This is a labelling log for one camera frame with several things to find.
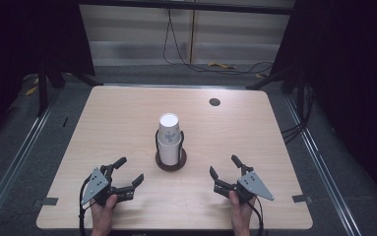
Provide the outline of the black curtain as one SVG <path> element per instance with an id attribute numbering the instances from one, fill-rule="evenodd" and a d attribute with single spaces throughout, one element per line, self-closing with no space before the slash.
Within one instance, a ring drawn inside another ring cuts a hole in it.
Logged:
<path id="1" fill-rule="evenodd" d="M 377 185 L 377 0 L 295 0 L 276 71 L 304 70 L 334 129 Z"/>
<path id="2" fill-rule="evenodd" d="M 61 71 L 94 73 L 79 0 L 0 0 L 0 120 L 43 61 L 56 87 Z"/>

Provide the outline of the stack of white paper cups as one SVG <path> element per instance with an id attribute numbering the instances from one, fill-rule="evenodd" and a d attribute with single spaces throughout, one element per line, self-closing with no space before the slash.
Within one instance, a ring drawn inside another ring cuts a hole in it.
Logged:
<path id="1" fill-rule="evenodd" d="M 165 113 L 159 117 L 157 143 L 160 161 L 172 166 L 179 161 L 179 144 L 181 135 L 179 119 L 176 114 Z"/>

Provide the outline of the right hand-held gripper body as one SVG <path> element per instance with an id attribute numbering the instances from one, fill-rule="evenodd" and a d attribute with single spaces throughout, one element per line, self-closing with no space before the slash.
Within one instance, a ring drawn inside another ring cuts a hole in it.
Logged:
<path id="1" fill-rule="evenodd" d="M 239 169 L 241 176 L 235 184 L 228 184 L 219 178 L 215 181 L 214 192 L 229 198 L 229 192 L 234 191 L 241 204 L 249 202 L 254 197 L 262 197 L 269 201 L 275 199 L 252 167 L 243 164 Z"/>

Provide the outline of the black wire cup holder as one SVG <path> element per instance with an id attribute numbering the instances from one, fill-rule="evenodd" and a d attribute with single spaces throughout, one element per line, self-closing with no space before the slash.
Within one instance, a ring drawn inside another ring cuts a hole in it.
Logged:
<path id="1" fill-rule="evenodd" d="M 183 148 L 184 132 L 180 131 L 179 135 L 179 143 L 175 146 L 167 147 L 159 141 L 158 133 L 156 133 L 156 164 L 163 171 L 177 171 L 183 168 L 187 161 L 187 153 Z"/>

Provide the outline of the person's right hand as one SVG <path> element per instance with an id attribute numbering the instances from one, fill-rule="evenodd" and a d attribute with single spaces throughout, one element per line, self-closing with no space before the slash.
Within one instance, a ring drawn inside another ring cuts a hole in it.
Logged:
<path id="1" fill-rule="evenodd" d="M 252 208 L 255 205 L 255 198 L 249 204 L 241 204 L 234 191 L 229 192 L 231 203 L 231 225 L 235 236 L 250 236 L 250 220 Z"/>

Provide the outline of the person's left hand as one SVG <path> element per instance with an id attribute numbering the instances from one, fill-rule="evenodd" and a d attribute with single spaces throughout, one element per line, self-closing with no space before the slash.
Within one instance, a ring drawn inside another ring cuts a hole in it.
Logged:
<path id="1" fill-rule="evenodd" d="M 112 229 L 112 218 L 116 206 L 117 196 L 111 195 L 104 206 L 91 200 L 93 229 L 91 236 L 108 236 Z"/>

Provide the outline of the dark desk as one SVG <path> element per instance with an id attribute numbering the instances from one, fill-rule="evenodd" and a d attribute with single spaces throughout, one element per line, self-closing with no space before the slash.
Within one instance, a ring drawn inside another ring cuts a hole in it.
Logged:
<path id="1" fill-rule="evenodd" d="M 77 2 L 83 5 L 94 5 L 94 6 L 198 10 L 198 11 L 212 11 L 212 12 L 231 12 L 231 13 L 269 14 L 269 15 L 292 15 L 296 13 L 295 9 L 286 8 L 286 7 L 198 3 L 198 2 L 168 1 L 168 0 L 77 0 Z"/>

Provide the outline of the black metal stand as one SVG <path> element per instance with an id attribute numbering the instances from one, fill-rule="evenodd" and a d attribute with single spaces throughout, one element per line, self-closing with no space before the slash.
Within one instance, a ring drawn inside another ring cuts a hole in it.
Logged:
<path id="1" fill-rule="evenodd" d="M 63 72 L 70 73 L 72 76 L 89 86 L 101 86 L 100 82 L 96 82 L 86 74 L 83 74 L 67 63 L 62 62 L 60 59 L 45 57 L 41 60 L 38 66 L 38 117 L 40 117 L 48 109 L 47 82 L 51 82 L 52 86 L 56 89 L 64 88 L 66 82 L 62 77 Z"/>
<path id="2" fill-rule="evenodd" d="M 282 93 L 291 94 L 294 90 L 296 90 L 297 109 L 302 111 L 304 108 L 305 77 L 306 73 L 303 68 L 296 65 L 291 65 L 281 69 L 280 71 L 271 73 L 270 76 L 266 77 L 257 84 L 247 86 L 246 88 L 249 90 L 259 90 L 269 83 L 282 81 Z"/>

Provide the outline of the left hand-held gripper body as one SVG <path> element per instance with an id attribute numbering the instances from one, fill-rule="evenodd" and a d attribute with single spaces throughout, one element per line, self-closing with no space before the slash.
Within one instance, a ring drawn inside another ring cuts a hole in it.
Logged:
<path id="1" fill-rule="evenodd" d="M 131 201 L 134 198 L 135 189 L 133 186 L 113 187 L 112 173 L 115 170 L 108 170 L 108 166 L 96 167 L 92 174 L 85 180 L 84 187 L 80 193 L 80 204 L 86 205 L 90 200 L 96 201 L 104 206 L 111 195 L 117 196 L 117 202 Z"/>

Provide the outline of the grey tape piece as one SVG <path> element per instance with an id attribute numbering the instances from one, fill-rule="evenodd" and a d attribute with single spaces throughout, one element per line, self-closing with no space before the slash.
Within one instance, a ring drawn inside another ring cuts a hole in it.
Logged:
<path id="1" fill-rule="evenodd" d="M 42 198 L 35 200 L 33 202 L 33 207 L 42 207 L 42 206 L 56 206 L 58 202 L 57 198 Z"/>
<path id="2" fill-rule="evenodd" d="M 306 203 L 306 204 L 313 203 L 313 199 L 307 195 L 296 195 L 296 196 L 293 196 L 292 199 L 296 204 L 297 203 Z"/>

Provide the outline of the metal floor rail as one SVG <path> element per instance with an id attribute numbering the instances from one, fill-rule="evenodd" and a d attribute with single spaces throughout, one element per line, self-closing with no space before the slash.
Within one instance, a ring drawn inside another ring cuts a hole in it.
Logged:
<path id="1" fill-rule="evenodd" d="M 307 150 L 312 158 L 312 161 L 319 173 L 319 176 L 323 182 L 323 185 L 329 195 L 329 198 L 335 208 L 338 217 L 346 231 L 347 236 L 362 236 L 359 227 L 353 217 L 351 210 L 349 209 L 341 191 L 339 190 L 331 172 L 328 168 L 322 153 L 320 152 L 315 140 L 312 137 L 311 132 L 308 128 L 304 128 L 300 122 L 302 119 L 298 115 L 297 105 L 294 100 L 286 95 L 284 97 L 289 111 L 293 117 L 294 122 L 299 125 L 302 129 L 300 135 L 304 141 Z"/>
<path id="2" fill-rule="evenodd" d="M 0 208 L 5 202 L 12 186 L 14 185 L 24 163 L 26 162 L 29 153 L 31 152 L 34 143 L 36 142 L 37 138 L 39 137 L 54 104 L 56 103 L 59 97 L 59 93 L 54 93 L 53 97 L 51 98 L 50 102 L 48 103 L 47 107 L 43 109 L 42 113 L 38 115 L 34 123 L 31 126 L 30 131 L 28 132 L 26 138 L 22 142 L 21 147 L 17 151 L 14 159 L 12 160 L 10 166 L 6 170 L 4 176 L 0 180 Z"/>

